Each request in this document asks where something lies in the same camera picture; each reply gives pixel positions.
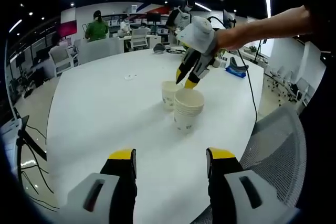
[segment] white round table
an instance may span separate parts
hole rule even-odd
[[[62,74],[47,128],[49,172],[61,206],[72,188],[123,148],[137,152],[135,223],[190,223],[209,205],[206,149],[224,148],[240,160],[255,122],[251,91],[247,78],[211,67],[195,88],[205,98],[198,125],[183,135],[161,96],[161,82],[174,80],[180,63],[180,55],[148,49]],[[258,109],[264,72],[246,63]]]

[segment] white paper cup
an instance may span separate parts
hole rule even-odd
[[[204,97],[193,89],[180,89],[175,94],[174,110],[182,115],[197,116],[203,110]]]
[[[188,134],[195,127],[197,116],[186,116],[174,110],[174,121],[177,129],[184,134]]]
[[[162,101],[166,110],[174,110],[175,93],[182,88],[183,85],[181,83],[176,85],[175,81],[164,81],[162,83]]]

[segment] blue object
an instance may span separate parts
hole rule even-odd
[[[238,72],[236,70],[234,70],[232,67],[228,66],[227,68],[225,68],[225,70],[235,76],[238,76],[240,78],[244,78],[246,76],[245,72]]]

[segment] green shirt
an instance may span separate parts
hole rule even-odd
[[[95,20],[90,23],[85,32],[85,37],[90,38],[91,41],[98,39],[106,39],[106,34],[109,31],[109,26],[105,21],[99,22]]]

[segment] black cable wire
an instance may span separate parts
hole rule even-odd
[[[32,188],[35,190],[35,192],[36,192],[37,194],[39,194],[38,191],[35,189],[35,186],[33,185],[33,183],[30,181],[30,179],[29,179],[28,175],[26,174],[26,172],[25,172],[25,171],[22,171],[21,173],[25,176],[26,180],[28,181],[28,183],[30,183],[30,185],[31,185]]]
[[[36,202],[36,201],[34,201],[34,200],[32,200],[32,202],[34,202],[34,203],[36,203],[36,204],[38,204],[38,205],[40,205],[40,206],[44,207],[45,209],[48,209],[48,210],[50,210],[50,211],[53,211],[53,212],[57,212],[57,211],[55,211],[55,210],[52,210],[52,209],[50,209],[50,208],[48,208],[48,207],[46,207],[46,206],[43,206],[43,205],[42,205],[42,204],[40,204],[39,202]]]
[[[30,168],[34,168],[34,167],[38,167],[37,165],[32,165],[32,166],[29,166],[29,167],[25,167],[25,168],[21,168],[21,170],[25,170],[25,169],[30,169]]]
[[[37,164],[37,166],[38,166],[38,170],[39,170],[39,172],[40,172],[40,174],[41,174],[41,177],[42,177],[42,179],[43,179],[43,181],[44,181],[44,184],[46,184],[46,186],[47,186],[47,188],[49,189],[49,191],[51,191],[52,193],[54,193],[53,190],[50,189],[48,183],[46,182],[46,179],[45,179],[44,176],[43,176],[43,173],[42,173],[42,171],[41,171],[40,164],[38,163],[38,160],[37,160],[37,158],[36,158],[36,156],[35,156],[34,151],[33,151],[32,148],[29,146],[28,143],[26,143],[26,144],[27,144],[28,148],[30,149],[30,152],[31,152],[32,155],[34,156],[35,162],[36,162],[36,164]]]
[[[59,209],[59,207],[54,207],[54,206],[52,206],[52,205],[50,205],[50,204],[46,203],[46,202],[45,202],[45,201],[43,201],[43,200],[40,200],[40,199],[36,199],[36,198],[34,198],[34,197],[33,197],[33,196],[31,196],[31,195],[29,195],[29,197],[30,197],[30,198],[32,198],[32,199],[34,199],[34,200],[36,200],[36,201],[42,202],[42,203],[44,203],[44,204],[48,205],[49,207],[53,207],[53,208]]]
[[[212,19],[212,18],[218,20],[218,21],[224,26],[224,23],[223,23],[219,18],[217,18],[217,17],[215,17],[215,16],[211,16],[211,17],[209,17],[208,20],[210,21],[210,19]],[[257,123],[258,112],[257,112],[256,103],[254,102],[254,95],[253,95],[253,89],[252,89],[252,84],[251,84],[250,74],[249,74],[248,69],[247,69],[247,67],[246,67],[246,65],[245,65],[245,62],[244,62],[244,60],[243,60],[243,58],[242,58],[242,55],[240,54],[239,49],[237,49],[237,51],[238,51],[239,56],[240,56],[240,58],[241,58],[241,60],[242,60],[242,62],[243,62],[243,64],[244,64],[244,67],[246,68],[247,77],[248,77],[248,83],[250,84],[250,89],[251,89],[251,94],[252,94],[253,106],[254,106],[254,110],[255,110],[255,113],[256,113],[256,120],[255,120],[255,124],[256,124],[256,123]]]
[[[35,131],[38,131],[38,133],[40,133],[42,137],[44,137],[45,139],[47,139],[47,138],[41,133],[41,131],[39,131],[38,129],[36,129],[36,128],[34,128],[34,127],[31,127],[31,126],[29,126],[28,124],[27,124],[27,127],[28,127],[28,128],[31,128],[31,129],[33,129],[33,130],[35,130]]]

